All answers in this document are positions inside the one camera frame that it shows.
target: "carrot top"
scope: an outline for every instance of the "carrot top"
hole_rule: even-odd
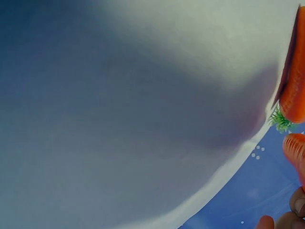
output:
[[[275,125],[277,131],[279,131],[281,134],[283,132],[287,132],[289,130],[293,130],[296,127],[295,123],[292,123],[288,121],[281,113],[280,109],[278,107],[275,108],[273,114],[271,115],[270,119],[270,125]]]

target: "orange carrot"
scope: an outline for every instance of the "orange carrot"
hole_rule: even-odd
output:
[[[305,122],[305,7],[300,7],[297,14],[295,50],[280,96],[280,111],[292,123]]]
[[[283,151],[285,157],[295,167],[305,191],[305,135],[288,134],[283,140]]]

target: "blue tablecloth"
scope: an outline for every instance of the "blue tablecloth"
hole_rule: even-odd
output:
[[[304,130],[305,124],[294,132]],[[180,229],[253,229],[262,215],[277,219],[289,211],[300,183],[282,151],[286,134],[270,128],[224,188]]]

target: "hand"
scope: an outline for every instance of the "hand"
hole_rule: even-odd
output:
[[[283,214],[275,223],[270,216],[262,216],[255,229],[305,229],[305,193],[300,187],[289,201],[291,212]]]

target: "fingernail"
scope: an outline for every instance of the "fingernail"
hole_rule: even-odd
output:
[[[295,202],[295,209],[299,215],[305,213],[305,199],[300,198]]]
[[[296,221],[292,224],[292,229],[305,229],[305,223],[301,221]]]

